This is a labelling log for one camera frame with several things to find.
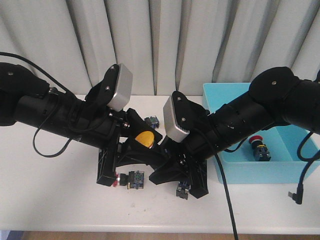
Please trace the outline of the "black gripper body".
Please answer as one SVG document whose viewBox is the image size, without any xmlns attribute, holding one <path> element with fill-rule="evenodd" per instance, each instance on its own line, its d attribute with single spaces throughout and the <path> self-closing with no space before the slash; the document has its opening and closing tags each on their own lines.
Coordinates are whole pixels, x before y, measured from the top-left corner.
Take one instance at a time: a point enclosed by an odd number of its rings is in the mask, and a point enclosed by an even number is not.
<svg viewBox="0 0 320 240">
<path fill-rule="evenodd" d="M 201 106 L 177 108 L 178 126 L 189 131 L 182 143 L 192 156 L 200 159 L 210 158 L 220 151 L 218 133 L 210 122 L 209 113 Z"/>
<path fill-rule="evenodd" d="M 116 129 L 128 123 L 123 109 L 115 111 L 107 106 L 104 87 L 94 86 L 88 92 L 74 123 L 74 128 L 81 132 L 82 139 L 92 140 L 99 148 L 106 145 Z"/>
</svg>

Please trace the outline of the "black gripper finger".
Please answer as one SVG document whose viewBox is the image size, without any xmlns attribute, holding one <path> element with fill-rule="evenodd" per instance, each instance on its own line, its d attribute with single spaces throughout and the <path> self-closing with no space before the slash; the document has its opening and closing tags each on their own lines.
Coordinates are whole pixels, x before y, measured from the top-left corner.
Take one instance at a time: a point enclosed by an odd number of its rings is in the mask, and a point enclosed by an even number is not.
<svg viewBox="0 0 320 240">
<path fill-rule="evenodd" d="M 156 185 L 175 181 L 184 182 L 189 178 L 189 171 L 186 163 L 180 163 L 182 157 L 180 144 L 171 139 L 165 139 L 161 144 L 155 143 L 151 148 L 137 140 L 128 139 L 117 153 L 117 166 L 132 164 L 150 166 L 154 172 L 149 176 L 149 180 Z"/>
<path fill-rule="evenodd" d="M 111 140 L 105 148 L 99 149 L 96 183 L 110 187 L 116 181 L 116 160 L 119 139 Z"/>
<path fill-rule="evenodd" d="M 199 199 L 209 193 L 207 180 L 207 163 L 192 160 L 188 163 L 191 189 L 189 193 Z"/>
<path fill-rule="evenodd" d="M 157 144 L 160 140 L 162 140 L 163 136 L 159 132 L 148 126 L 133 108 L 128 108 L 128 110 L 126 111 L 126 117 L 129 123 L 129 133 L 134 140 L 139 133 L 144 131 L 151 131 L 154 134 L 154 144 Z"/>
</svg>

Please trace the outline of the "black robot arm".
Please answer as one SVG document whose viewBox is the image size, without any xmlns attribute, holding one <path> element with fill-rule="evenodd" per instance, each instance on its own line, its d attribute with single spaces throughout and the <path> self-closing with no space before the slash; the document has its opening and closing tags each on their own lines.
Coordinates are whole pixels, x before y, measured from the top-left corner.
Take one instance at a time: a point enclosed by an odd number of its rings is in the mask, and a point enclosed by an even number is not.
<svg viewBox="0 0 320 240">
<path fill-rule="evenodd" d="M 161 134 L 127 108 L 133 75 L 124 64 L 112 65 L 84 100 L 63 93 L 21 65 L 0 65 L 0 124 L 17 122 L 99 149 L 97 183 L 110 186 L 116 168 L 165 162 Z"/>
<path fill-rule="evenodd" d="M 288 67 L 259 74 L 248 90 L 210 113 L 174 91 L 163 108 L 166 137 L 146 147 L 126 140 L 117 166 L 146 164 L 154 184 L 187 182 L 190 194 L 208 194 L 206 160 L 261 130 L 295 125 L 320 131 L 320 83 L 300 79 Z"/>
</svg>

